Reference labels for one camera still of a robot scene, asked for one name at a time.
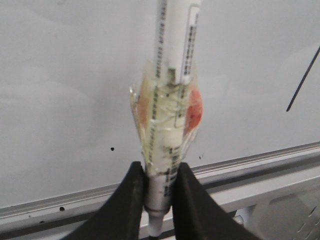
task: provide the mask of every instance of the white marker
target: white marker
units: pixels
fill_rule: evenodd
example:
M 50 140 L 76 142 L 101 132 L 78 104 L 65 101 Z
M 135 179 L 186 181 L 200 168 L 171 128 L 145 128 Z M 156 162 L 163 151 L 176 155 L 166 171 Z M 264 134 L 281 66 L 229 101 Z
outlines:
M 154 63 L 131 107 L 139 131 L 148 188 L 149 235 L 161 234 L 185 146 L 184 130 L 201 0 L 158 0 Z

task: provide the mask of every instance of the pen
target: pen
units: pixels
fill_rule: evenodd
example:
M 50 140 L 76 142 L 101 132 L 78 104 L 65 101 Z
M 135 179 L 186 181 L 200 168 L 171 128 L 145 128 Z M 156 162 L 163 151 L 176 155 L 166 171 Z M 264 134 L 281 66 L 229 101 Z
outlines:
M 202 116 L 192 65 L 200 3 L 157 1 L 154 61 L 146 65 L 139 93 L 130 89 L 148 179 L 144 208 L 152 238 L 161 234 L 182 155 Z

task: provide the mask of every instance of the orange object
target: orange object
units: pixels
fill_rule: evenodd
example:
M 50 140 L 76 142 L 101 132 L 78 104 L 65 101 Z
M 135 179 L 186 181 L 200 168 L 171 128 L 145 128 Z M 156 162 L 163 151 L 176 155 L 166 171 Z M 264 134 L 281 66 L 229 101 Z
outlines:
M 195 129 L 200 121 L 203 114 L 203 101 L 196 84 L 191 84 L 190 95 L 189 95 L 189 107 L 186 112 L 184 135 L 190 133 Z

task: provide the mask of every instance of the black holder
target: black holder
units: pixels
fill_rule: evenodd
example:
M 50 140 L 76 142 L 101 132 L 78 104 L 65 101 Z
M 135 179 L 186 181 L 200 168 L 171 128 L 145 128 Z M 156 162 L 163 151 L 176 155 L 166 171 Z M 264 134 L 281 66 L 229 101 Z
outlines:
M 132 162 L 106 203 L 62 240 L 138 240 L 144 182 L 141 163 Z M 173 188 L 172 209 L 177 240 L 260 240 L 216 204 L 185 162 Z

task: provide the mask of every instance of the white surface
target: white surface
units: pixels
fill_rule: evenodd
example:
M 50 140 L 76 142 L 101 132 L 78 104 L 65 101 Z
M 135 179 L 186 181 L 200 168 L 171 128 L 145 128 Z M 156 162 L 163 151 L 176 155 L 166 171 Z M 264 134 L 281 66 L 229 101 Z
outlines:
M 320 44 L 319 11 L 202 2 L 191 166 L 319 141 L 319 59 L 286 112 Z M 155 14 L 155 0 L 0 0 L 0 208 L 118 183 L 142 160 L 128 89 L 152 59 Z

